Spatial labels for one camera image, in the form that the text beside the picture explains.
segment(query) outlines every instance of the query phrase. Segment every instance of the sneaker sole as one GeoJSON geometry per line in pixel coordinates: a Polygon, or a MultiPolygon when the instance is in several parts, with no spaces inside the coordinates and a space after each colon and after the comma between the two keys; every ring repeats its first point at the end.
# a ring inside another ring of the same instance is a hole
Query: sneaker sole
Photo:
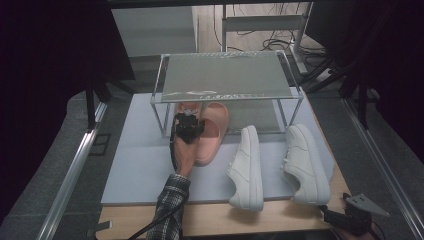
{"type": "Polygon", "coordinates": [[[324,172],[321,159],[319,156],[318,147],[316,142],[313,140],[312,133],[304,125],[294,125],[302,133],[308,145],[309,156],[311,159],[312,171],[315,176],[315,183],[317,187],[317,202],[316,204],[325,205],[330,200],[330,186],[327,180],[327,176],[324,172]]]}
{"type": "Polygon", "coordinates": [[[250,210],[262,211],[264,205],[259,139],[254,126],[248,126],[250,143],[250,210]]]}

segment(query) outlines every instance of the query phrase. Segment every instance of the clear shelf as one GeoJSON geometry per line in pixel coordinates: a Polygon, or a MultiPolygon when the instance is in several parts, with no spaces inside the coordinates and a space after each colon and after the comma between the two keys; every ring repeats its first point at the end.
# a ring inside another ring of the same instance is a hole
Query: clear shelf
{"type": "Polygon", "coordinates": [[[238,132],[249,123],[258,132],[282,132],[293,121],[302,99],[283,51],[220,52],[162,55],[150,103],[165,136],[173,103],[228,101],[225,104],[233,113],[228,132],[238,132]],[[289,121],[280,102],[283,99],[297,100],[289,121]],[[167,104],[164,117],[158,104],[167,104]]]}

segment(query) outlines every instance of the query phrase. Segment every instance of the white shoe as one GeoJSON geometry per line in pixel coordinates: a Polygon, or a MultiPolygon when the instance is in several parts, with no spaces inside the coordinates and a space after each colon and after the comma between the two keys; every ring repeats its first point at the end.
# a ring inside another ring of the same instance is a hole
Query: white shoe
{"type": "Polygon", "coordinates": [[[258,134],[254,126],[242,129],[237,154],[229,165],[227,174],[236,185],[236,192],[229,200],[230,205],[245,210],[262,211],[264,198],[261,160],[258,134]]]}
{"type": "Polygon", "coordinates": [[[303,124],[286,131],[287,157],[282,167],[284,179],[295,191],[292,201],[325,205],[330,201],[330,185],[322,167],[315,139],[303,124]]]}

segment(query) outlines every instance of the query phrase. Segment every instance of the plaid shirt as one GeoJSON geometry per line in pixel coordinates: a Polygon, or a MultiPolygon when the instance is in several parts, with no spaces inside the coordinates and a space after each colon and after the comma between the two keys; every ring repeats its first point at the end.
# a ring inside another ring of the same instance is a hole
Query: plaid shirt
{"type": "MultiPolygon", "coordinates": [[[[179,203],[188,198],[190,180],[178,174],[171,174],[166,181],[162,193],[158,197],[154,219],[160,218],[171,211],[179,203]]],[[[182,239],[182,220],[184,208],[180,208],[147,232],[146,239],[182,239]]]]}

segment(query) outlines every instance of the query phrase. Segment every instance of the wooden table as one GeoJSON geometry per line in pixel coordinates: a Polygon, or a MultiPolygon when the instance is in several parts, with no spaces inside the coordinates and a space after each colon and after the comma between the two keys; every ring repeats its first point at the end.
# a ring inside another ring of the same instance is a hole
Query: wooden table
{"type": "MultiPolygon", "coordinates": [[[[343,213],[345,204],[342,194],[343,192],[350,194],[350,191],[337,162],[333,171],[328,207],[343,213]]],[[[155,206],[103,207],[99,223],[111,221],[112,227],[97,232],[96,236],[99,240],[128,239],[151,222],[155,208],[155,206]]],[[[228,203],[189,204],[185,206],[183,217],[185,236],[307,231],[330,227],[323,221],[318,207],[299,205],[290,200],[266,201],[263,211],[259,213],[236,209],[228,203]]]]}

